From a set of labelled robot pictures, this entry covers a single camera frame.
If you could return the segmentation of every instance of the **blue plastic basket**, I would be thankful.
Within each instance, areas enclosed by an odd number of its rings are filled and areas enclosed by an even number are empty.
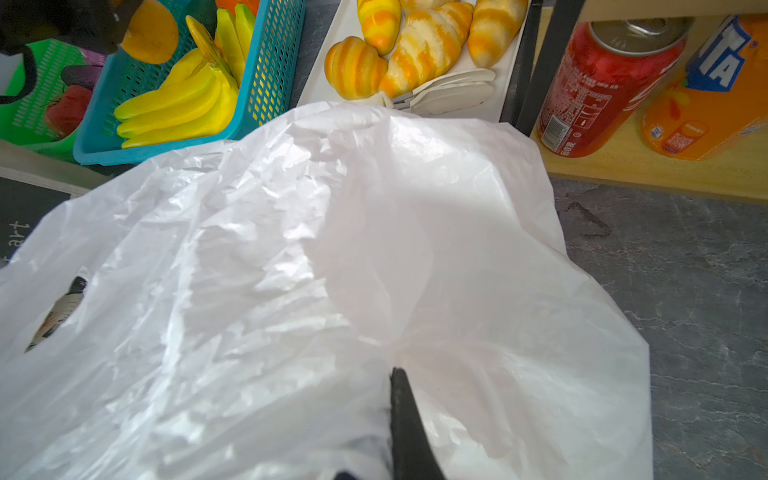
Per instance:
[[[83,165],[138,164],[158,154],[222,139],[240,139],[282,114],[290,102],[293,73],[306,11],[305,0],[261,0],[243,84],[232,121],[220,134],[150,147],[120,148],[114,109],[128,98],[155,90],[171,67],[195,48],[185,18],[192,15],[212,34],[214,0],[161,0],[179,25],[179,47],[162,65],[134,60],[122,49],[110,55],[94,90],[74,143],[74,158]]]

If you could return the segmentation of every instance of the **red soda can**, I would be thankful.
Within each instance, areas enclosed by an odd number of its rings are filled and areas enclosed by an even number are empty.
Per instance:
[[[599,150],[677,63],[692,18],[576,27],[541,109],[538,134],[563,157]]]

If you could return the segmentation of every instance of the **gray marble countertop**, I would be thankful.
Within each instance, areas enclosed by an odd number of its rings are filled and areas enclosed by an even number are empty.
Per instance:
[[[291,106],[336,12],[323,1]],[[552,183],[571,259],[650,345],[655,478],[768,478],[768,208]]]

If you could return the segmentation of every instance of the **orange striped croissant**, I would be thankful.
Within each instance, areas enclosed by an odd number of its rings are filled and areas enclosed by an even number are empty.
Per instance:
[[[345,100],[368,98],[379,91],[386,60],[361,38],[347,37],[328,50],[326,78]]]
[[[471,22],[471,3],[414,11],[389,59],[381,90],[390,98],[398,97],[450,70],[462,54]]]
[[[411,15],[414,10],[429,10],[445,5],[451,0],[400,0],[400,8],[406,15]]]
[[[467,49],[480,68],[490,68],[507,51],[525,20],[528,0],[478,0]]]
[[[357,0],[362,36],[379,55],[392,51],[400,31],[400,0]]]

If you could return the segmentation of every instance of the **green plastic basket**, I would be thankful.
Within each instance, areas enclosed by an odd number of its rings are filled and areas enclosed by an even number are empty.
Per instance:
[[[38,68],[38,83],[31,94],[8,105],[0,105],[0,138],[21,145],[40,154],[74,163],[72,146],[77,131],[64,139],[43,121],[48,104],[64,93],[61,70],[67,65],[85,65],[83,54],[77,47],[58,40],[38,41],[30,45]],[[24,67],[19,65],[5,94],[17,94],[24,84]]]

